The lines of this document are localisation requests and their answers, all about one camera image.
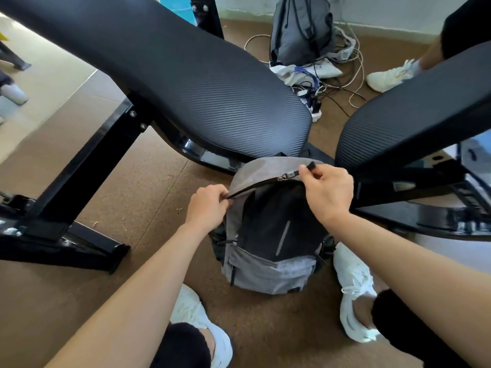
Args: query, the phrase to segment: floor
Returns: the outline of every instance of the floor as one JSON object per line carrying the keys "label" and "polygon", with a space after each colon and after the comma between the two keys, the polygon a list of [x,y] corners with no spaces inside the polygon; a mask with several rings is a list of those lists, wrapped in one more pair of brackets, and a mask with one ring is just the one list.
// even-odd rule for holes
{"label": "floor", "polygon": [[77,91],[95,68],[2,14],[0,32],[9,38],[5,44],[32,64],[26,71],[19,71],[0,61],[0,70],[30,98],[25,105],[17,106],[0,97],[0,117],[4,119],[0,125],[1,163]]}
{"label": "floor", "polygon": [[[227,40],[243,46],[271,26],[223,21]],[[396,67],[425,46],[361,38],[367,72]],[[250,52],[267,58],[267,39]],[[363,87],[361,93],[375,93]],[[95,73],[0,165],[0,190],[37,197],[88,140],[123,95]],[[334,97],[348,113],[348,93]],[[310,141],[334,156],[347,120],[331,101]],[[200,186],[230,183],[230,176],[206,169],[173,151],[149,128],[138,138],[79,216],[79,221],[130,244],[132,252],[113,275],[104,272],[0,261],[0,366],[39,368],[89,316],[184,222],[190,196]],[[420,367],[386,341],[358,344],[339,322],[341,292],[331,266],[302,293],[268,296],[230,288],[206,238],[193,257],[185,283],[202,297],[207,312],[231,337],[232,368]]]}

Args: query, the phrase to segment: backpack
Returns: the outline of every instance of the backpack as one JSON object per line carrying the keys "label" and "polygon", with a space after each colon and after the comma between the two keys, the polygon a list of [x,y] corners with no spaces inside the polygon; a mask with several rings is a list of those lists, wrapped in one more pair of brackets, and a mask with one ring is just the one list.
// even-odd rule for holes
{"label": "backpack", "polygon": [[298,177],[298,166],[321,161],[263,157],[234,176],[234,204],[210,233],[215,257],[230,286],[268,294],[301,291],[334,251],[334,241],[317,221]]}
{"label": "backpack", "polygon": [[303,66],[335,48],[328,0],[279,0],[273,15],[270,65]]}

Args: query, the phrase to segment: person's left hand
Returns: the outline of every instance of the person's left hand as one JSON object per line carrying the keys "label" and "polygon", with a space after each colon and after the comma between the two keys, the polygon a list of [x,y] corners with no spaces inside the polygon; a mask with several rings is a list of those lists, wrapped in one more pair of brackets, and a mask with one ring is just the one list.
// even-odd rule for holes
{"label": "person's left hand", "polygon": [[224,185],[200,187],[187,207],[186,224],[205,233],[217,228],[232,204],[232,200],[224,199],[227,193]]}

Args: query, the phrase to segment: forearm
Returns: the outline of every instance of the forearm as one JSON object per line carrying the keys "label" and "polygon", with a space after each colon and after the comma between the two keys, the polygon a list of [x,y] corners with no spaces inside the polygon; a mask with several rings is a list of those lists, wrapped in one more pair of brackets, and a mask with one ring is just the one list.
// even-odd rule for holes
{"label": "forearm", "polygon": [[189,262],[205,234],[181,226],[89,318],[47,368],[148,368],[169,324]]}
{"label": "forearm", "polygon": [[352,214],[326,227],[464,359],[491,361],[491,276]]}

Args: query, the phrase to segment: shoe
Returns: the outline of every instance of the shoe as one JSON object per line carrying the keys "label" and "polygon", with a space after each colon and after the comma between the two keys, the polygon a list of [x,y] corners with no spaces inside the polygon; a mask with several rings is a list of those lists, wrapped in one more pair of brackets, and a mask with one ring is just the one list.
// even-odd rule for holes
{"label": "shoe", "polygon": [[380,332],[361,324],[353,311],[353,301],[359,296],[363,294],[377,296],[377,292],[373,289],[370,269],[343,243],[336,246],[333,264],[343,292],[340,318],[346,334],[357,342],[376,340]]}
{"label": "shoe", "polygon": [[388,71],[370,73],[366,77],[367,84],[376,92],[386,92],[393,87],[402,84],[405,80],[412,79],[415,75],[414,59],[407,60],[401,67]]}
{"label": "shoe", "polygon": [[206,315],[199,296],[183,284],[177,297],[174,310],[170,316],[171,323],[189,323],[196,328],[208,329],[215,340],[215,352],[212,357],[211,368],[225,368],[232,360],[232,344],[224,330],[214,325]]}
{"label": "shoe", "polygon": [[12,102],[19,106],[23,105],[29,100],[29,98],[21,90],[21,88],[16,86],[14,83],[10,85],[2,85],[0,87],[0,96],[4,96],[5,98],[10,99]]}

